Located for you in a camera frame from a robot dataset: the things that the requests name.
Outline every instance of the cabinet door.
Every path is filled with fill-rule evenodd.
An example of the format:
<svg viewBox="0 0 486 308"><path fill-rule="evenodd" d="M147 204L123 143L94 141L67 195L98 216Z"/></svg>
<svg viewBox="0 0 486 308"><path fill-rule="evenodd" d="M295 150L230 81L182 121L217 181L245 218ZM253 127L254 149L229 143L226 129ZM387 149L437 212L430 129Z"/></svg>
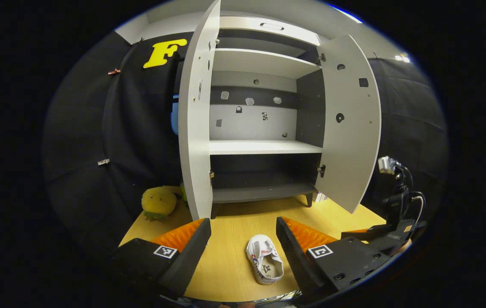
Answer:
<svg viewBox="0 0 486 308"><path fill-rule="evenodd" d="M380 95L372 68L350 35L317 47L324 54L326 117L315 188L353 213L368 187L380 146Z"/></svg>
<svg viewBox="0 0 486 308"><path fill-rule="evenodd" d="M221 0L214 1L188 45L178 106L180 164L193 220L209 218L212 208L209 158L210 81L220 29Z"/></svg>

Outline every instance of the white cabinet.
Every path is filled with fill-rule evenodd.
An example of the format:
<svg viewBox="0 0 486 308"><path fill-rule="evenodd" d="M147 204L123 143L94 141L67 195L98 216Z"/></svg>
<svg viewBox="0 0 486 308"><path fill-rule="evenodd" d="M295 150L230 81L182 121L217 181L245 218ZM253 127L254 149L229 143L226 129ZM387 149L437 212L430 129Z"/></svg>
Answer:
<svg viewBox="0 0 486 308"><path fill-rule="evenodd" d="M180 159L192 218L211 217L213 203L316 190L352 213L381 129L376 80L360 47L349 35L319 45L293 25L220 17L220 6L216 0L194 32L180 81ZM252 43L241 48L238 39ZM301 56L272 52L272 44Z"/></svg>

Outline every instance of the wooden table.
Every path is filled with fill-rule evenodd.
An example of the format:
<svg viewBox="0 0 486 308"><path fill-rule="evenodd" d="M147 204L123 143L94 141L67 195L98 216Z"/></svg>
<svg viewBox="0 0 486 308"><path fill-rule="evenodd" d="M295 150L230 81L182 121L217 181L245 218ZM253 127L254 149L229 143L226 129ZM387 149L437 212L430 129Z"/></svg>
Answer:
<svg viewBox="0 0 486 308"><path fill-rule="evenodd" d="M169 189L180 194L179 187ZM222 206L217 218L210 221L212 234L209 243L184 296L213 302L249 302L298 289L275 234L278 216L294 219L335 238L340 238L343 231L385 224L385 219L362 205L350 214L331 199L313 202L311 208L304 204L305 196L300 195ZM133 238L152 240L188 222L191 222L191 215L183 201L179 201L174 212L162 222L150 222L141 214L125 234L120 246ZM254 270L245 253L248 241L256 234L266 234L272 239L284 263L284 277L271 285L256 282Z"/></svg>

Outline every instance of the stuffed toy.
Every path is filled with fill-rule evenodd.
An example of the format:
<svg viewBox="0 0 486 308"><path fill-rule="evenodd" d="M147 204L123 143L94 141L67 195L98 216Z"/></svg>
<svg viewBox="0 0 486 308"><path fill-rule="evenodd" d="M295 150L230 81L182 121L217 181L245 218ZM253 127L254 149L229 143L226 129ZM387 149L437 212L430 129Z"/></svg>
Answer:
<svg viewBox="0 0 486 308"><path fill-rule="evenodd" d="M146 219L165 219L174 211L177 196L165 187L154 187L142 195L142 209Z"/></svg>

